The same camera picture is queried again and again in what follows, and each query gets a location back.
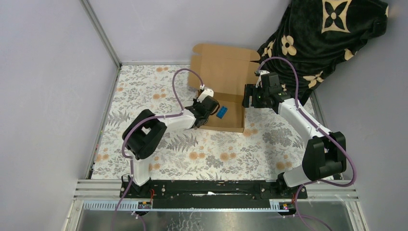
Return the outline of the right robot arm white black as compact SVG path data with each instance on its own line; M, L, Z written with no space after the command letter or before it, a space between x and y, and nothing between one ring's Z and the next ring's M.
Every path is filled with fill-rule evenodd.
M344 172L344 135L331 132L311 117L297 99L284 92L277 74L261 70L255 75L257 82L245 85L243 107L273 109L296 130L306 147L301 165L279 174L278 196L288 198L295 186Z

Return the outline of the brown cardboard box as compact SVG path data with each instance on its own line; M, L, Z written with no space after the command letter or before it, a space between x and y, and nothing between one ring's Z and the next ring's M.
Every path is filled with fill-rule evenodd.
M205 87L214 91L214 98L227 111L222 118L209 117L202 129L238 132L245 129L245 108L242 106L246 84L255 84L255 71L260 55L255 50L209 43L196 44L190 69L201 78Z

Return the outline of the small blue block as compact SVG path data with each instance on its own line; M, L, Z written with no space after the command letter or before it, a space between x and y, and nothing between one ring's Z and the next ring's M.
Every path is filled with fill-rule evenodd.
M228 109L225 106L222 106L216 113L216 117L222 119L227 113Z

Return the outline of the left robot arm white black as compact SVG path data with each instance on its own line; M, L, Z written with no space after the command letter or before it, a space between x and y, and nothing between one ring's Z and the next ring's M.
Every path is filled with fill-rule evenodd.
M219 109L219 102L211 96L194 99L191 106L179 114L156 115L143 110L122 135L122 156L130 160L131 192L138 198L149 193L148 181L150 157L155 152L165 133L199 128L208 122Z

